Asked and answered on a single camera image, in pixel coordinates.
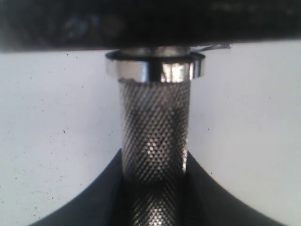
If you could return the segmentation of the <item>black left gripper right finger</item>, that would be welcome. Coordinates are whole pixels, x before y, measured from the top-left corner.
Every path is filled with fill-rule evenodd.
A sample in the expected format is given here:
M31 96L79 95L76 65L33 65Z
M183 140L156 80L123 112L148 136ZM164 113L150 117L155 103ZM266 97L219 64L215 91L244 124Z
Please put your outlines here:
M234 197L188 153L185 184L187 226L278 226L279 222Z

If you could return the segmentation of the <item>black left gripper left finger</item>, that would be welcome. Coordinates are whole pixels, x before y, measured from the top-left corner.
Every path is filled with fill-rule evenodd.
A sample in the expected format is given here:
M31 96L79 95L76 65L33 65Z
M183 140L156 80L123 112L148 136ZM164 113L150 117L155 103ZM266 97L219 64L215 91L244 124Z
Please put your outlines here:
M121 153L78 196L33 226L109 226L121 186Z

